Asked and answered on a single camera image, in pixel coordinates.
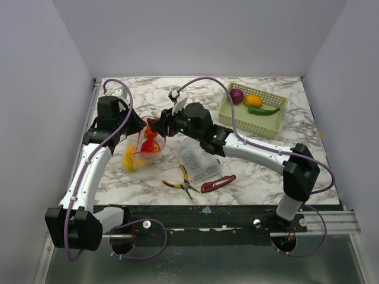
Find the orange toy pumpkin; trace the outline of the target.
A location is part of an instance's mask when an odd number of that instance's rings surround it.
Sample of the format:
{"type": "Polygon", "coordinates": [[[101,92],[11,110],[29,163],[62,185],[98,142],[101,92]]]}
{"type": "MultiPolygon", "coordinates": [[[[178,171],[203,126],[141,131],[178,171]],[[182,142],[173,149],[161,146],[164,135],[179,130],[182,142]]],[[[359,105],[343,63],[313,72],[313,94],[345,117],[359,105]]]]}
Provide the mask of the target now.
{"type": "Polygon", "coordinates": [[[146,120],[147,126],[146,126],[146,129],[144,131],[144,138],[147,140],[154,140],[158,136],[158,133],[152,131],[152,129],[150,127],[150,121],[151,121],[151,118],[148,118],[146,120]]]}

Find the clear zip top bag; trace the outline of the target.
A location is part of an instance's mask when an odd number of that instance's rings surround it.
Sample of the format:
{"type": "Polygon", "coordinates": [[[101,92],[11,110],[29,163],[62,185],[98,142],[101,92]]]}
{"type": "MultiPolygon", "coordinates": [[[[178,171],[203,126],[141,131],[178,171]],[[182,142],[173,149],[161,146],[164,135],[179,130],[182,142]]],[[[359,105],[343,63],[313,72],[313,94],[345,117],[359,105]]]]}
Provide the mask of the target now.
{"type": "Polygon", "coordinates": [[[147,124],[137,134],[133,134],[125,147],[122,165],[127,172],[135,172],[154,162],[166,145],[166,138],[150,129],[150,120],[158,117],[144,116],[147,124]]]}

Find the red toy apple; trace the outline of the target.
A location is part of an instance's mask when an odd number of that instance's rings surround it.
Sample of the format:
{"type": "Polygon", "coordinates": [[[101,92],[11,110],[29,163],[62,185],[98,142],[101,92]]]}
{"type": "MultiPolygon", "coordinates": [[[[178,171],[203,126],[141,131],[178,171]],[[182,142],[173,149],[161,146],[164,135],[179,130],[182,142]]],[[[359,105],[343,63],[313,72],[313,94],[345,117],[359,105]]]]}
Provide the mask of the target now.
{"type": "Polygon", "coordinates": [[[160,145],[155,140],[146,140],[142,143],[140,151],[144,153],[157,153],[160,152],[160,145]]]}

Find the yellow toy mango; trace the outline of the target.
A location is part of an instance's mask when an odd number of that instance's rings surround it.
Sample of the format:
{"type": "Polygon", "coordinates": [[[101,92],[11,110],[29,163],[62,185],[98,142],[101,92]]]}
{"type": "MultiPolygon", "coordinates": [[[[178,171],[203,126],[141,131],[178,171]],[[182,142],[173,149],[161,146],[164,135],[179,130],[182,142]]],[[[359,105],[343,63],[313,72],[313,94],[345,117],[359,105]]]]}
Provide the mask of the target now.
{"type": "Polygon", "coordinates": [[[134,172],[134,155],[136,153],[137,146],[134,144],[128,144],[123,154],[123,167],[128,172],[134,172]]]}

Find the yellow toy bell pepper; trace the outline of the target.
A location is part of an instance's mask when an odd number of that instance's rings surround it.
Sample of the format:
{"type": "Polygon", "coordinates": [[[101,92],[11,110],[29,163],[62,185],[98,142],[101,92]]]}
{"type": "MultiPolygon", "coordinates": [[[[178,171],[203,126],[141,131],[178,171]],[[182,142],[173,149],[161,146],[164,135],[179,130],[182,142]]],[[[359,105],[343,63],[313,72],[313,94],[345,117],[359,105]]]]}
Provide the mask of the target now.
{"type": "Polygon", "coordinates": [[[133,155],[134,170],[140,170],[151,164],[155,159],[150,153],[137,153],[133,155]]]}

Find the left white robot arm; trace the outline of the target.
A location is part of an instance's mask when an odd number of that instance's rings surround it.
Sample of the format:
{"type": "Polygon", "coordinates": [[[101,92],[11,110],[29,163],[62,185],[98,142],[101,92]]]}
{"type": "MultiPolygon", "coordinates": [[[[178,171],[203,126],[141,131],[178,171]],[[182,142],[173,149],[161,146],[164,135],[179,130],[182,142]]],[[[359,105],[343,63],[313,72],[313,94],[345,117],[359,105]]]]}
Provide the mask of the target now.
{"type": "Polygon", "coordinates": [[[97,113],[83,136],[81,160],[69,189],[58,207],[49,208],[45,214],[48,231],[58,248],[95,251],[104,233],[114,229],[124,234],[131,228],[131,219],[122,209],[108,207],[94,212],[94,200],[121,136],[138,133],[146,123],[117,96],[101,97],[97,113]]]}

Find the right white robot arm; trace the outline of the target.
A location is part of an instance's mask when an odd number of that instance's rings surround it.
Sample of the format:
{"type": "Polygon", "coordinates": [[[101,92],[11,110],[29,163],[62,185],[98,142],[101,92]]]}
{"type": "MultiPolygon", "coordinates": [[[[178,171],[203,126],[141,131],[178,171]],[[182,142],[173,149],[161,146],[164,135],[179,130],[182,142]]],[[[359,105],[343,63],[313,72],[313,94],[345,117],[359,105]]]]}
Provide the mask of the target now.
{"type": "Polygon", "coordinates": [[[162,137],[183,134],[199,142],[207,153],[234,157],[269,168],[283,177],[284,194],[272,217],[274,228],[287,231],[294,225],[300,207],[309,200],[320,169],[309,149],[301,144],[280,147],[257,140],[239,138],[235,131],[213,123],[210,112],[200,103],[191,103],[173,113],[164,109],[159,118],[148,120],[150,129],[162,137]]]}

